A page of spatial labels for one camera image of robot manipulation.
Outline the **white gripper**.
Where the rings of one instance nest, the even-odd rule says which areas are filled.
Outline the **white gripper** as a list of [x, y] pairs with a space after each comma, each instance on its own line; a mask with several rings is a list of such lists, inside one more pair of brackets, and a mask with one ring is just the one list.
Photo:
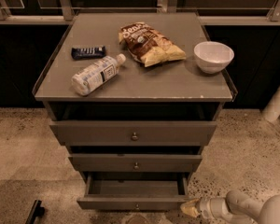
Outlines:
[[202, 197], [199, 201], [199, 199], [193, 199], [188, 202], [182, 203], [180, 205], [181, 211], [190, 217], [198, 217], [199, 214], [204, 219], [211, 219], [213, 217], [211, 208], [210, 208], [210, 199]]

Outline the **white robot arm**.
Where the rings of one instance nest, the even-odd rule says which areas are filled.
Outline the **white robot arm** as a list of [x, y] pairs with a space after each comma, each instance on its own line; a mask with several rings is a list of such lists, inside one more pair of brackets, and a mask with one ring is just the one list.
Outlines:
[[280, 224], [280, 195], [260, 203], [239, 190], [231, 190], [225, 197], [192, 199], [182, 203], [180, 209], [190, 217], [221, 218], [229, 224]]

